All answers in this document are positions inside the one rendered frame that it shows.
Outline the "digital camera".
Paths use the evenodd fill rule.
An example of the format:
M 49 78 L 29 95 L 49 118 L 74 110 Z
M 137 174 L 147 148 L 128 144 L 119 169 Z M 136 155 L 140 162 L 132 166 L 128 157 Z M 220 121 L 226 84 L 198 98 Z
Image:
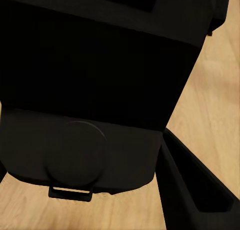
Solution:
M 51 198 L 86 202 L 152 182 L 163 132 L 228 4 L 0 0 L 7 172 L 49 186 Z

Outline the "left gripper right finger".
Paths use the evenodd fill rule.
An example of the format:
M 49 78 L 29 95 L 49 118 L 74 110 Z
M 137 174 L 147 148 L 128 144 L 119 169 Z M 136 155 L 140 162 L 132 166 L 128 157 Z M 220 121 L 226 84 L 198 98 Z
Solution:
M 155 174 L 166 230 L 240 230 L 240 200 L 168 128 Z

